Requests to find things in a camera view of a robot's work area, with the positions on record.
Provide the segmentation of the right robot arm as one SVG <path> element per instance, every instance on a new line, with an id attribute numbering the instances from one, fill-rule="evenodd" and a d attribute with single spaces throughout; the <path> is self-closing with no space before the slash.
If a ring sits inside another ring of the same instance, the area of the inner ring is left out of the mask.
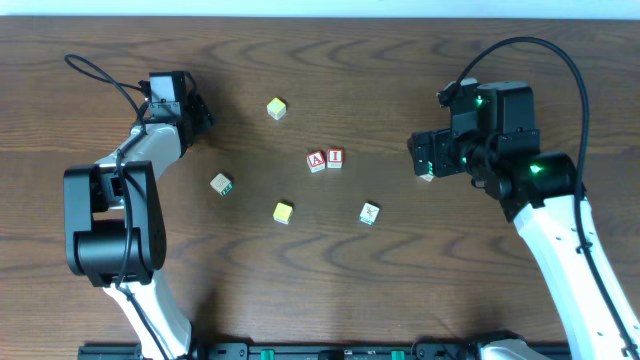
<path id="1" fill-rule="evenodd" d="M 452 82 L 438 94 L 449 127 L 407 141 L 415 174 L 431 181 L 467 173 L 498 201 L 534 256 L 575 359 L 633 359 L 639 322 L 606 259 L 577 167 L 543 152 L 534 96 L 525 82 Z"/>

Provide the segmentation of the red letter I block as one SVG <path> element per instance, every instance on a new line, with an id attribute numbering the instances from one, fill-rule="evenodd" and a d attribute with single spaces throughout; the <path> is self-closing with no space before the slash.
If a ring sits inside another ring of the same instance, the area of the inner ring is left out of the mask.
<path id="1" fill-rule="evenodd" d="M 330 148 L 327 150 L 327 167 L 342 168 L 344 164 L 344 150 L 342 148 Z"/>

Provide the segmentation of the red letter A block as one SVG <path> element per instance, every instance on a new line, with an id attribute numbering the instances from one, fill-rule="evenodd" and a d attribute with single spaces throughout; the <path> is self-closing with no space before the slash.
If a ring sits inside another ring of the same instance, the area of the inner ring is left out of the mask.
<path id="1" fill-rule="evenodd" d="M 312 173 L 319 172 L 326 168 L 326 160 L 321 151 L 309 153 L 306 156 L 307 165 Z"/>

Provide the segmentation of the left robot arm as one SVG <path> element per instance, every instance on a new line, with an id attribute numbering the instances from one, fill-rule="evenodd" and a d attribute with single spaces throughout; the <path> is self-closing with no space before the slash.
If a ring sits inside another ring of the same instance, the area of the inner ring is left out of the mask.
<path id="1" fill-rule="evenodd" d="M 186 71 L 155 72 L 140 86 L 145 101 L 129 137 L 64 173 L 67 263 L 124 312 L 140 340 L 138 358 L 205 358 L 162 270 L 167 235 L 157 181 L 214 120 Z"/>

